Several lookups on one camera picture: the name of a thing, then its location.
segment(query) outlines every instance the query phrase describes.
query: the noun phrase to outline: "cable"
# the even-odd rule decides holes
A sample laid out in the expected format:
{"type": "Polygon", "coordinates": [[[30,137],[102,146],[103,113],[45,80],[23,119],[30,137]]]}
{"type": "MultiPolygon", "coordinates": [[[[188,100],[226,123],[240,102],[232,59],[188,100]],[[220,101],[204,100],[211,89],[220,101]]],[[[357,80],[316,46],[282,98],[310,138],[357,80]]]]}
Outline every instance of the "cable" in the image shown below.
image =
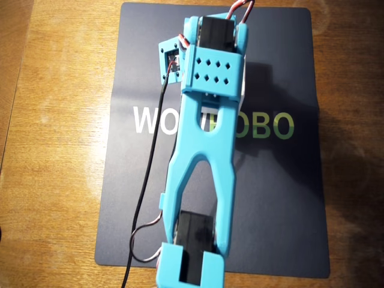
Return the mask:
{"type": "Polygon", "coordinates": [[[134,243],[134,237],[136,235],[136,233],[142,229],[142,228],[145,228],[145,227],[149,227],[149,226],[152,226],[152,225],[155,225],[156,223],[158,223],[161,219],[161,217],[163,216],[163,211],[160,212],[160,214],[158,215],[158,217],[153,220],[152,222],[149,222],[147,224],[144,224],[144,225],[141,225],[140,227],[138,227],[131,235],[131,239],[130,239],[130,250],[132,251],[132,256],[135,260],[139,261],[139,262],[142,262],[142,263],[148,263],[154,259],[156,259],[159,255],[160,255],[160,252],[161,252],[161,247],[155,252],[155,254],[153,254],[151,257],[149,258],[146,258],[146,259],[139,259],[137,258],[137,256],[133,253],[133,243],[134,243]]]}
{"type": "Polygon", "coordinates": [[[181,43],[181,49],[183,51],[185,51],[190,46],[190,42],[182,34],[179,34],[179,42],[181,43]]]}
{"type": "Polygon", "coordinates": [[[248,2],[250,2],[250,4],[247,8],[247,11],[244,14],[244,17],[241,20],[241,23],[245,23],[245,21],[247,21],[247,18],[248,18],[249,14],[251,13],[251,10],[253,8],[254,0],[237,0],[235,3],[232,4],[231,8],[229,9],[228,15],[227,15],[227,20],[232,17],[233,13],[236,11],[237,8],[243,6],[244,4],[246,4],[248,2]]]}
{"type": "Polygon", "coordinates": [[[241,23],[245,23],[245,21],[247,21],[248,16],[250,15],[250,13],[252,11],[253,5],[254,5],[254,0],[251,0],[250,4],[248,5],[248,8],[247,8],[242,20],[241,20],[241,23]]]}
{"type": "MultiPolygon", "coordinates": [[[[157,117],[156,117],[155,131],[154,131],[154,136],[152,138],[151,151],[149,153],[148,164],[146,167],[146,172],[145,172],[145,176],[144,176],[142,190],[140,192],[139,200],[137,201],[136,210],[135,210],[134,216],[133,216],[132,233],[135,232],[135,230],[136,230],[137,218],[139,217],[139,212],[140,212],[140,209],[142,206],[146,185],[148,183],[149,173],[151,171],[152,160],[154,157],[155,146],[156,146],[156,139],[157,139],[158,129],[160,126],[160,116],[161,116],[161,110],[163,108],[164,94],[165,94],[166,89],[167,89],[170,68],[171,68],[173,63],[175,63],[175,62],[172,61],[169,63],[167,75],[166,75],[166,78],[164,80],[163,87],[161,88],[161,92],[160,92],[160,99],[158,101],[158,113],[157,113],[157,117]]],[[[125,288],[125,285],[127,285],[128,275],[129,275],[130,269],[131,269],[132,257],[133,257],[132,249],[130,249],[130,253],[128,255],[127,268],[125,270],[124,279],[122,281],[121,288],[125,288]]]]}

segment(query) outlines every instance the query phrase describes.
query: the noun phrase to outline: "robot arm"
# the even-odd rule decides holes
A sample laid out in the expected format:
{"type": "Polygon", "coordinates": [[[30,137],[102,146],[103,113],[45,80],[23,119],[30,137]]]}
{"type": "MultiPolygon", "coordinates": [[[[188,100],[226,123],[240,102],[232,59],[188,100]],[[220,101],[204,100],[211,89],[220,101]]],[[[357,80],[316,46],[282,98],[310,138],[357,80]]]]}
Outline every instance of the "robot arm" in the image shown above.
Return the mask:
{"type": "Polygon", "coordinates": [[[244,22],[251,8],[241,23],[232,15],[234,9],[229,14],[186,18],[184,35],[159,44],[161,81],[170,67],[169,83],[181,82],[175,151],[160,197],[167,242],[158,264],[159,288],[224,287],[235,200],[233,152],[248,39],[244,22]],[[218,111],[211,132],[199,125],[203,107],[218,111]],[[202,160],[211,165],[214,177],[215,223],[210,216],[180,210],[184,188],[202,160]]]}

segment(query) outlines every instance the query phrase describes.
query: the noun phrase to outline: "plastic part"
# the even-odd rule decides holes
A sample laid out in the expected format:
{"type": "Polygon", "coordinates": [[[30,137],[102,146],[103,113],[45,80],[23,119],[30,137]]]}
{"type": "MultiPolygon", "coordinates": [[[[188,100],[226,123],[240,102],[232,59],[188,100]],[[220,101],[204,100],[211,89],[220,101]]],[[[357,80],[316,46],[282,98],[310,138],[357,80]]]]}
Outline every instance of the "plastic part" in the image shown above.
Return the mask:
{"type": "Polygon", "coordinates": [[[206,160],[212,168],[217,195],[216,245],[218,252],[226,257],[230,250],[235,200],[233,151],[239,103],[220,97],[216,127],[206,132],[199,125],[202,97],[198,93],[181,97],[178,138],[163,199],[164,227],[167,241],[172,243],[184,188],[196,164],[206,160]]]}
{"type": "Polygon", "coordinates": [[[194,44],[197,41],[197,29],[199,26],[199,18],[192,16],[185,18],[184,21],[184,37],[191,43],[194,44]]]}
{"type": "MultiPolygon", "coordinates": [[[[174,52],[179,50],[179,38],[174,37],[172,39],[169,39],[167,41],[161,42],[158,45],[158,54],[159,54],[159,59],[160,59],[160,79],[161,79],[161,84],[164,83],[165,80],[165,75],[167,74],[168,70],[168,58],[167,55],[170,52],[174,52]]],[[[179,66],[180,66],[180,71],[174,71],[169,73],[169,78],[168,78],[168,84],[171,83],[176,83],[180,82],[182,79],[182,69],[183,69],[183,63],[184,59],[182,57],[178,57],[179,60],[179,66]]]]}
{"type": "Polygon", "coordinates": [[[204,252],[203,268],[200,286],[180,282],[183,247],[170,243],[163,243],[156,283],[159,288],[223,288],[224,287],[224,259],[220,255],[204,252]]]}
{"type": "Polygon", "coordinates": [[[242,55],[191,44],[184,65],[183,93],[200,92],[240,100],[244,70],[242,55]]]}
{"type": "Polygon", "coordinates": [[[239,23],[236,29],[236,52],[244,57],[248,44],[248,26],[244,23],[239,23]]]}

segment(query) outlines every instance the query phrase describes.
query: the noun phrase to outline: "table surface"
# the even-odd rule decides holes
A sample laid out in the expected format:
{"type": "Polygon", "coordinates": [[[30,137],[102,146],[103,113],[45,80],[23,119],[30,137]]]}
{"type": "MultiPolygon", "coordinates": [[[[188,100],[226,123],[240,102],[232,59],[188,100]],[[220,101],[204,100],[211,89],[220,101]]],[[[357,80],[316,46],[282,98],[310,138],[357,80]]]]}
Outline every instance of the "table surface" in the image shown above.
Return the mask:
{"type": "MultiPolygon", "coordinates": [[[[14,96],[0,174],[1,288],[121,285],[124,268],[94,262],[121,4],[0,5],[0,151],[14,96]]],[[[226,287],[384,286],[383,4],[256,1],[312,13],[331,276],[227,273],[226,287]]],[[[133,268],[128,283],[154,287],[155,270],[133,268]]]]}

